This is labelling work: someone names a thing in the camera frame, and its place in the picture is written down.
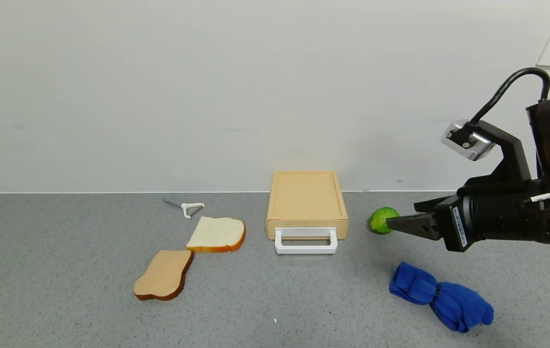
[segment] white handle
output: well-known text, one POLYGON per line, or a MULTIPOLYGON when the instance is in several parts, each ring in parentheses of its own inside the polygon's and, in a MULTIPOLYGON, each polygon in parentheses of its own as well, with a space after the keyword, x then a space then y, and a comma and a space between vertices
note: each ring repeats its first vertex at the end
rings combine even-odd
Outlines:
POLYGON ((195 207, 203 207, 204 203, 182 203, 180 207, 182 208, 182 213, 184 214, 185 218, 191 218, 189 214, 187 214, 187 209, 195 208, 195 207))
POLYGON ((280 227, 275 228, 275 250, 277 254, 334 254, 337 250, 337 229, 335 227, 280 227), (327 236, 330 245, 283 245, 284 236, 327 236))

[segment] green lime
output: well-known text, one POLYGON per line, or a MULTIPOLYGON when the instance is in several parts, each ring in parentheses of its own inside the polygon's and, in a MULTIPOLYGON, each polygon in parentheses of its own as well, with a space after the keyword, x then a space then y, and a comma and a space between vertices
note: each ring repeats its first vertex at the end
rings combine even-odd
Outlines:
POLYGON ((396 218, 399 213, 392 207, 381 207, 374 211, 369 221, 369 227, 372 232, 385 235, 393 231, 387 227, 387 218, 396 218))

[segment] white bread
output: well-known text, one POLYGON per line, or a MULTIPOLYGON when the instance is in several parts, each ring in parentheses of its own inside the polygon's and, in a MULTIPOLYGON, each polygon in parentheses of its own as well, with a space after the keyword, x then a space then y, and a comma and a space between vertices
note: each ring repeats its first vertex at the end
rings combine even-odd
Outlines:
POLYGON ((187 250, 196 253, 236 251, 244 242, 245 234, 244 223, 241 220, 202 216, 187 244, 187 250))
POLYGON ((135 281, 133 293, 140 300, 171 300, 184 287, 184 276, 193 260, 190 250, 159 250, 144 274, 135 281))

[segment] wooden drawer box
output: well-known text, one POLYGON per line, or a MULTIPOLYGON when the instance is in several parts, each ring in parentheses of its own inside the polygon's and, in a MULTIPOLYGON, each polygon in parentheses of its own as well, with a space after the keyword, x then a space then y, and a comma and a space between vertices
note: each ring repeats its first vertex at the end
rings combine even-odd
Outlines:
POLYGON ((335 172, 275 172, 266 217, 269 239, 275 239, 275 229, 279 227, 335 227, 337 239, 344 239, 348 232, 348 214, 335 172))

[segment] white peeler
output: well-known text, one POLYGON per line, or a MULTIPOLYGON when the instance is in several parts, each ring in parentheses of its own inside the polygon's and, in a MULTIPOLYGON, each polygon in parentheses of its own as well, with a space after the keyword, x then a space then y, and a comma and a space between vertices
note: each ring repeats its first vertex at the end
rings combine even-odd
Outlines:
POLYGON ((202 210, 202 208, 204 208, 204 203, 180 203, 178 201, 175 201, 167 197, 164 197, 163 201, 167 204, 173 205, 174 207, 179 207, 180 209, 182 209, 182 213, 184 214, 185 218, 191 218, 191 216, 195 215, 197 212, 202 210), (195 209, 189 214, 187 210, 191 208, 197 208, 197 209, 195 209))

